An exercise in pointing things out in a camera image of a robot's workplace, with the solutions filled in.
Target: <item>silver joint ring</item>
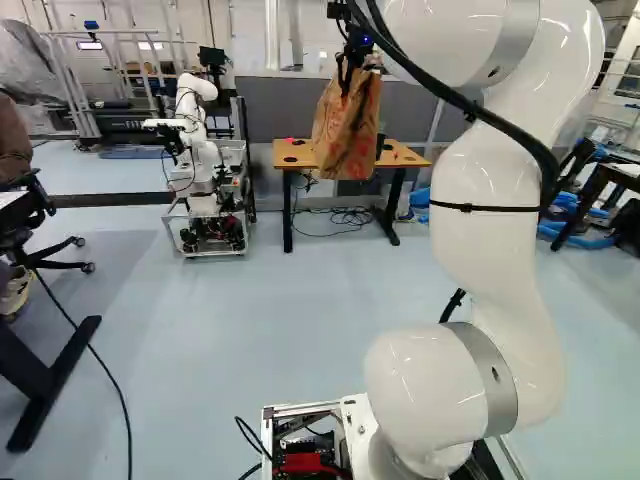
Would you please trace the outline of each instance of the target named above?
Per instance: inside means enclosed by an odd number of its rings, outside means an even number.
[[[464,86],[488,87],[507,78],[533,43],[540,22],[540,0],[506,0],[502,29],[485,64]]]
[[[482,438],[513,430],[518,420],[518,394],[502,354],[482,330],[470,323],[443,323],[467,348],[478,367],[487,399],[487,428]]]

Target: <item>black table frame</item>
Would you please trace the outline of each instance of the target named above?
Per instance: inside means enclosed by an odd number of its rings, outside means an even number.
[[[400,245],[400,238],[393,229],[393,221],[395,219],[400,193],[402,193],[402,184],[407,175],[408,167],[397,167],[393,172],[391,181],[391,189],[389,190],[389,198],[387,206],[384,210],[371,206],[371,213],[376,219],[385,235],[389,239],[391,245],[397,247]],[[298,170],[283,169],[282,170],[282,193],[284,195],[284,207],[282,209],[282,241],[284,245],[284,253],[293,251],[293,212],[291,211],[291,179]]]
[[[100,316],[85,318],[51,367],[42,363],[9,326],[0,321],[0,375],[29,398],[7,443],[8,451],[22,453],[31,448],[101,321]]]
[[[617,187],[603,204],[603,210],[613,208],[626,189],[640,193],[640,178],[616,170],[608,164],[598,163],[585,183],[582,192],[580,192],[580,204],[578,205],[576,213],[569,219],[553,241],[551,250],[557,252],[563,247],[578,225],[584,221],[587,213],[589,213],[589,210],[593,207],[593,204],[598,197],[600,197],[609,182],[615,182]]]

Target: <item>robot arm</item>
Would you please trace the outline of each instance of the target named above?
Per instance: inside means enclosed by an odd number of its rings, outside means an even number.
[[[347,3],[353,12],[364,2]],[[547,147],[604,55],[587,0],[367,3],[417,66],[483,88],[487,110]],[[415,83],[404,65],[385,65]],[[434,170],[434,254],[472,297],[470,323],[387,333],[365,361],[377,435],[423,477],[445,478],[473,441],[542,422],[564,397],[564,359],[535,279],[540,165],[519,143],[476,121]]]
[[[175,118],[150,119],[144,123],[148,129],[164,127],[179,132],[180,142],[176,143],[181,145],[177,152],[171,152],[177,154],[177,165],[168,175],[169,187],[179,197],[213,194],[215,167],[222,162],[216,144],[207,140],[206,114],[198,105],[198,98],[213,101],[218,98],[218,89],[207,80],[183,73],[178,79]],[[207,210],[212,211],[215,204],[215,198],[207,202]]]

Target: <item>brown paper bag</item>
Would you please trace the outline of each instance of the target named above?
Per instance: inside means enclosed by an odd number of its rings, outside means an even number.
[[[339,63],[318,101],[313,122],[312,141],[320,178],[371,177],[376,163],[381,88],[378,72],[355,68],[350,74],[346,58]]]

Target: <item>gray wall panel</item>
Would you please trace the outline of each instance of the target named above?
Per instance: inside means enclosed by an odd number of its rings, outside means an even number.
[[[251,141],[309,137],[316,104],[328,80],[321,78],[237,77],[238,93],[247,101]],[[436,98],[424,88],[404,82],[384,83],[380,120],[389,137],[403,142],[427,138]],[[466,128],[462,115],[447,107],[436,141],[455,140]]]

